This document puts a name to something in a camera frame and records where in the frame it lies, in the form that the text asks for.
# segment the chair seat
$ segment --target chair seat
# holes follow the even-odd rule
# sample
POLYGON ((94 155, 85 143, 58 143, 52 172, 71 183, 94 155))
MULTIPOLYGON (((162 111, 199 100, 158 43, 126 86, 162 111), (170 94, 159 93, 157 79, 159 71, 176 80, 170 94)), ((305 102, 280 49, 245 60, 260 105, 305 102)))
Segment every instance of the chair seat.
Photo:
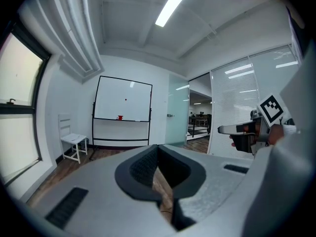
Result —
POLYGON ((62 141, 70 143, 70 144, 78 144, 79 142, 83 141, 87 136, 71 133, 62 138, 62 141))

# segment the whiteboard stand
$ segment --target whiteboard stand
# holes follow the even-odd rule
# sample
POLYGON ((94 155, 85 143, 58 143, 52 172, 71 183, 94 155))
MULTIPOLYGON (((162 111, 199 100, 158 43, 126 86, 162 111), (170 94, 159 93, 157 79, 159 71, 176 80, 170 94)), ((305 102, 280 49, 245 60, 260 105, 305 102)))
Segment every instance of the whiteboard stand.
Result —
POLYGON ((114 77, 105 77, 105 76, 100 76, 99 77, 99 81, 98 81, 98 87, 97 87, 97 92, 95 94, 95 100, 93 103, 93 109, 92 109, 92 148, 93 148, 93 153, 90 156, 89 160, 94 160, 93 155, 96 151, 96 149, 98 148, 98 146, 95 147, 94 145, 94 141, 147 141, 147 145, 149 145, 149 136, 150 136, 150 123, 151 123, 151 116, 152 116, 152 91, 153 91, 153 85, 152 84, 148 84, 148 83, 144 83, 144 82, 139 82, 139 81, 133 81, 133 80, 127 80, 127 79, 121 79, 121 78, 114 78, 114 77), (150 88, 150 101, 149 101, 149 112, 148 112, 148 121, 147 120, 119 120, 119 119, 114 119, 114 118, 100 118, 100 117, 96 117, 95 116, 95 108, 96 108, 96 102, 97 102, 97 96, 98 96, 98 90, 99 90, 99 85, 100 85, 100 80, 102 78, 107 78, 107 79, 113 79, 113 80, 123 80, 123 81, 128 81, 128 82, 134 82, 134 83, 140 83, 140 84, 146 84, 149 85, 150 88), (148 137, 147 139, 106 139, 106 138, 95 138, 94 137, 94 120, 95 119, 103 119, 103 120, 115 120, 117 122, 148 122, 148 137))

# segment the whiteboard frame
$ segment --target whiteboard frame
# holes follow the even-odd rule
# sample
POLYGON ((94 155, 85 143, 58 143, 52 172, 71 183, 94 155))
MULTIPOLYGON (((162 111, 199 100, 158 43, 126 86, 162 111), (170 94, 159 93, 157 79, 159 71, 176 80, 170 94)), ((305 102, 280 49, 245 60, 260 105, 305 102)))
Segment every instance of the whiteboard frame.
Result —
POLYGON ((95 140, 99 140, 99 141, 148 141, 147 145, 149 145, 149 135, 150 135, 150 123, 151 123, 151 116, 152 116, 152 92, 153 92, 153 85, 149 84, 149 83, 145 83, 145 82, 141 82, 141 81, 134 81, 134 80, 128 80, 128 79, 122 79, 122 78, 117 78, 117 77, 106 77, 106 78, 112 78, 112 79, 119 79, 119 80, 125 80, 125 81, 134 81, 137 83, 142 83, 142 84, 146 84, 146 85, 150 85, 151 88, 151 93, 150 93, 150 103, 149 103, 149 116, 148 116, 148 121, 135 121, 135 120, 118 120, 118 119, 109 119, 109 118, 95 118, 94 116, 94 111, 95 111, 95 103, 97 100, 97 95, 98 95, 98 90, 99 90, 99 84, 100 84, 100 79, 101 77, 106 77, 106 76, 100 76, 99 77, 99 81, 98 81, 98 86, 97 86, 97 91, 95 94, 95 99, 93 102, 93 110, 92 110, 92 146, 93 146, 93 153, 91 155, 91 157, 89 158, 90 160, 94 160, 93 159, 93 155, 95 153, 95 147, 94 147, 94 141, 95 140), (94 138, 94 120, 95 119, 103 119, 103 120, 116 120, 116 121, 127 121, 127 122, 145 122, 145 123, 149 123, 148 125, 148 138, 147 139, 136 139, 136 140, 115 140, 115 139, 103 139, 103 138, 94 138))

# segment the black slot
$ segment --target black slot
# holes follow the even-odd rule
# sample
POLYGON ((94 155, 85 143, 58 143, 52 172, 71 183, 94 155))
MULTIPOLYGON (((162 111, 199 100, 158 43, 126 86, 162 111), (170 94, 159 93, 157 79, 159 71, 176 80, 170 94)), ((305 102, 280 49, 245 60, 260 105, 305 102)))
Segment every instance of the black slot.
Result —
POLYGON ((87 193, 85 189, 73 188, 45 217, 46 220, 63 229, 87 193))
POLYGON ((247 174, 249 168, 246 167, 241 167, 241 166, 236 166, 236 165, 231 165, 227 164, 224 166, 224 169, 228 169, 234 172, 242 173, 242 174, 247 174))

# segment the hand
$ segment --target hand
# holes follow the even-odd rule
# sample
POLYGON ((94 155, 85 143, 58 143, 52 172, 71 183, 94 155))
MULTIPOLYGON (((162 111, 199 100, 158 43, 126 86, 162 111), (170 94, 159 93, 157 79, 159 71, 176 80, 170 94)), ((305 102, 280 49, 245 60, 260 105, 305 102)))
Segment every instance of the hand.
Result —
MULTIPOLYGON (((248 125, 244 126, 243 131, 244 132, 249 131, 248 125)), ((258 140, 259 133, 260 133, 260 124, 256 124, 256 136, 254 138, 254 142, 256 142, 258 140)), ((283 126, 279 125, 279 124, 274 124, 271 127, 271 131, 269 134, 269 138, 268 138, 269 144, 275 145, 277 143, 277 141, 283 137, 284 137, 283 126)))

